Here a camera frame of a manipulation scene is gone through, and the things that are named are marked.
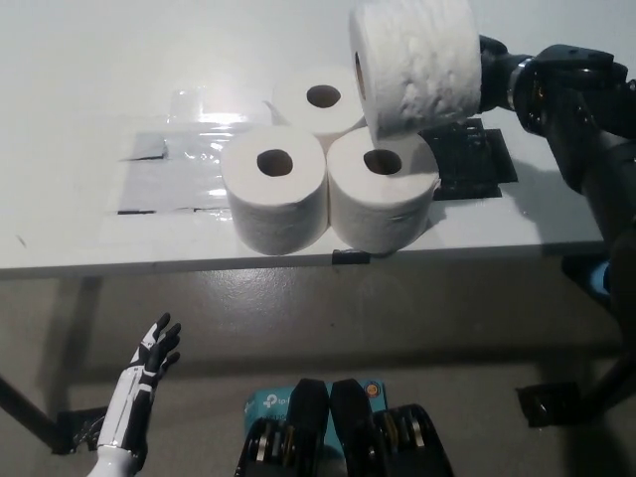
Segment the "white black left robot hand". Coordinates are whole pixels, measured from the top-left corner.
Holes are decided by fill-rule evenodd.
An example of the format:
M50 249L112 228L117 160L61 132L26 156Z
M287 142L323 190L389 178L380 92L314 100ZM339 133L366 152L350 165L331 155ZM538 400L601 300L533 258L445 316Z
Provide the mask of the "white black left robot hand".
M138 454L146 433L158 385L180 358L181 324L170 326L164 313L147 331L121 372L101 427L98 446L122 448Z

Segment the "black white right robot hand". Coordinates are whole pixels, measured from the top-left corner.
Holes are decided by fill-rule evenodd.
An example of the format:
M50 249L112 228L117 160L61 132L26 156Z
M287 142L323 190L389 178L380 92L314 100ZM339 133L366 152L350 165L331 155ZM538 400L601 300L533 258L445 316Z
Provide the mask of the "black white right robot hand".
M481 97L479 113L497 107L514 111L515 88L523 69L533 59L513 55L499 40L479 36L481 58Z

